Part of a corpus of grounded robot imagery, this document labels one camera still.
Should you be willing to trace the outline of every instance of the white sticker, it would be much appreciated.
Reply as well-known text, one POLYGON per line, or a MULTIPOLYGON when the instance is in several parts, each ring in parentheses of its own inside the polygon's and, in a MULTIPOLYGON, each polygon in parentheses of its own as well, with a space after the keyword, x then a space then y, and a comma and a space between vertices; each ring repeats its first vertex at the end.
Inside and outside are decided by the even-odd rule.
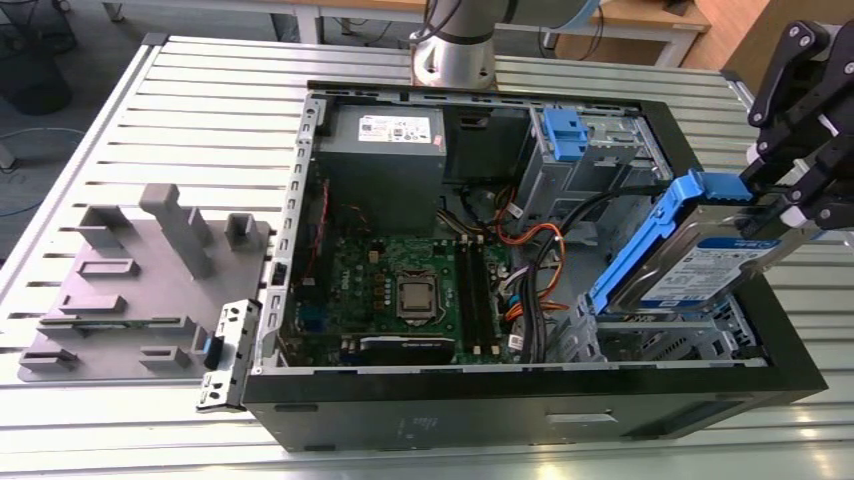
POLYGON ((517 218, 522 218, 522 214, 525 213, 525 211, 519 208, 519 206, 513 202, 507 204, 507 211, 517 218))
POLYGON ((430 118, 366 115, 359 119, 359 141, 430 143, 430 118))
POLYGON ((519 335, 510 335, 510 337, 507 337, 507 348, 511 350, 522 350, 523 341, 525 338, 519 335))
POLYGON ((690 306, 709 300, 742 272, 742 265, 768 255, 780 240, 708 238, 641 298, 645 307, 690 306))

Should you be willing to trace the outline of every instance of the green motherboard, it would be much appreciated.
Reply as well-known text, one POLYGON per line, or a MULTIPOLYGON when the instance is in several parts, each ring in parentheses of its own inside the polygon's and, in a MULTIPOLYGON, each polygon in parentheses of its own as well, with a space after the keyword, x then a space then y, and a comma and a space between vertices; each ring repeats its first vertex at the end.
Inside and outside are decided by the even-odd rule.
POLYGON ((501 244, 478 245, 481 267, 474 268, 485 271, 467 278, 470 273, 462 272, 459 265, 462 247, 473 246, 449 239, 339 239, 323 305, 303 302, 298 306, 306 363, 358 363, 347 354, 349 342, 353 347, 359 338, 377 336, 453 339, 453 364, 509 363, 514 352, 503 341, 495 287, 507 275, 510 252, 501 244), (481 290, 481 310, 473 313, 461 288, 466 290, 475 279, 479 284, 489 283, 489 290, 481 290), (491 323, 481 326, 479 342, 473 340, 473 317, 491 323))

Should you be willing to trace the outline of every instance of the table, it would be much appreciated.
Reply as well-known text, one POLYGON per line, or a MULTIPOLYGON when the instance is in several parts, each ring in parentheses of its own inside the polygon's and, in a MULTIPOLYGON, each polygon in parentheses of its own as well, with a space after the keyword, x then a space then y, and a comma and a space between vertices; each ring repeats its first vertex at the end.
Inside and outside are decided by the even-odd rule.
MULTIPOLYGON (((163 5, 186 8, 238 10, 290 14, 299 23, 301 41, 322 43, 323 17, 422 23, 425 0, 124 0, 123 3, 163 5)), ((120 3, 104 3, 114 20, 122 19, 120 3)), ((678 67, 697 35, 709 30, 709 22, 694 5, 684 17, 665 12, 662 4, 650 0, 614 0, 603 6, 606 16, 605 37, 654 40, 666 46, 656 66, 678 67)), ((594 36, 597 16, 587 25, 571 29, 542 29, 545 43, 554 48, 557 34, 573 33, 594 36)), ((499 24, 499 28, 537 32, 527 25, 499 24)))
MULTIPOLYGON (((199 415, 195 382, 42 386, 16 378, 82 244, 84 207, 132 205, 175 182, 207 219, 275 222, 309 79, 406 84, 397 50, 172 37, 143 46, 0 271, 0 473, 184 478, 542 479, 854 476, 854 255, 845 236, 806 245, 768 278, 830 390, 674 441, 291 455, 249 414, 199 415)), ((750 99, 705 71, 499 57, 503 91, 666 101, 709 170, 744 167, 750 99)), ((139 209, 127 209, 131 217, 139 209)))

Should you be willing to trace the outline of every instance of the side panel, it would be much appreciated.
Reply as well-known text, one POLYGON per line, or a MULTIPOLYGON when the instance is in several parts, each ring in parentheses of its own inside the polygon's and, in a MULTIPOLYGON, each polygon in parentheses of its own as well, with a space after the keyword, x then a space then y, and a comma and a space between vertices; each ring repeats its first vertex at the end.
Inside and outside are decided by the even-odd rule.
POLYGON ((566 444, 682 436, 762 398, 712 394, 253 404, 290 451, 566 444))

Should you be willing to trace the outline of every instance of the hard drive label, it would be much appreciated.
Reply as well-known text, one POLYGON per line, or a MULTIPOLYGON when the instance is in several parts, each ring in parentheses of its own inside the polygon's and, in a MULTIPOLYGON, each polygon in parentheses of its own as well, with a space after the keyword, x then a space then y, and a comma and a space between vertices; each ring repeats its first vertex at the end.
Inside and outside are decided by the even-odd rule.
POLYGON ((702 240, 641 298, 641 305, 656 308, 701 304, 738 278, 745 264, 768 255, 780 243, 725 237, 702 240))

